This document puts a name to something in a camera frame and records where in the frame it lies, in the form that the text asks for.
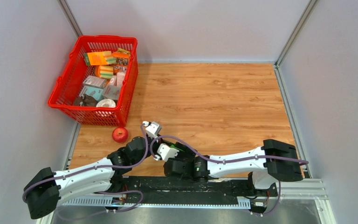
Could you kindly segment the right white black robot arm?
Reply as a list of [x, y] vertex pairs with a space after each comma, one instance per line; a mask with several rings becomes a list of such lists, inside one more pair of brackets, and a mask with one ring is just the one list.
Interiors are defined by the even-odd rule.
[[276, 182], [301, 181], [301, 165], [305, 163], [298, 159], [295, 146], [273, 139], [264, 140], [255, 149], [229, 155], [198, 155], [180, 142], [162, 143], [156, 153], [165, 162], [165, 176], [200, 181], [247, 172], [247, 189], [255, 196]]

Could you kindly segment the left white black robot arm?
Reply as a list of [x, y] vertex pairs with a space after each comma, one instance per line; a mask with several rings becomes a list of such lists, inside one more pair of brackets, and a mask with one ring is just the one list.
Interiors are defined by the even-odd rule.
[[149, 156], [161, 159], [159, 150], [170, 145], [163, 139], [135, 137], [94, 163], [62, 171], [43, 168], [24, 187], [23, 202], [28, 206], [31, 219], [39, 219], [79, 196], [108, 191], [117, 194], [124, 187], [121, 179], [124, 174]]

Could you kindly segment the green paper box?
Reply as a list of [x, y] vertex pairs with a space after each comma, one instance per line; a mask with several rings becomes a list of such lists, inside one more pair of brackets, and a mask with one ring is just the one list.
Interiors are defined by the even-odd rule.
[[177, 149], [177, 150], [179, 150], [179, 151], [184, 152], [184, 149], [182, 149], [180, 146], [177, 146], [177, 145], [175, 145], [175, 144], [171, 144], [171, 145], [170, 145], [170, 148], [175, 148], [175, 149]]

